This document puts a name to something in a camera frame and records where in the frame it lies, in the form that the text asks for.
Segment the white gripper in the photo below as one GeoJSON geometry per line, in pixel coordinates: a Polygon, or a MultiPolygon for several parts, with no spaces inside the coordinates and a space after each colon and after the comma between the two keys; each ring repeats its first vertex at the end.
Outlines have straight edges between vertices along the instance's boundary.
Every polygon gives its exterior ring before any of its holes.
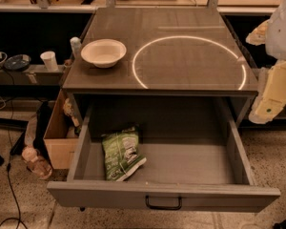
{"type": "Polygon", "coordinates": [[[261,68],[258,75],[258,95],[249,113],[255,124],[266,124],[286,106],[286,0],[266,20],[253,29],[246,42],[259,46],[265,43],[266,53],[279,59],[270,69],[261,68]]]}

